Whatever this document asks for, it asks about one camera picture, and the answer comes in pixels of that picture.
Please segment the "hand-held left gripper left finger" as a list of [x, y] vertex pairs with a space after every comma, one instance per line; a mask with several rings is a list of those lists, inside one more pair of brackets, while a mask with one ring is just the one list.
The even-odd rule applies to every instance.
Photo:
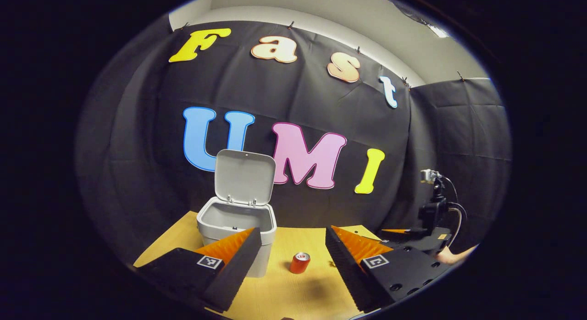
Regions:
[[195, 251], [172, 249], [134, 270], [172, 299], [224, 312], [231, 307], [260, 247], [260, 229], [254, 227]]

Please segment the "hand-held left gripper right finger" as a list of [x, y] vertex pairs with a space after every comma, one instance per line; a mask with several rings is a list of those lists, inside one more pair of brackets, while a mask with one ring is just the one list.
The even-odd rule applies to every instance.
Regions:
[[386, 308], [439, 280], [450, 266], [413, 245], [388, 247], [337, 226], [326, 247], [359, 311]]

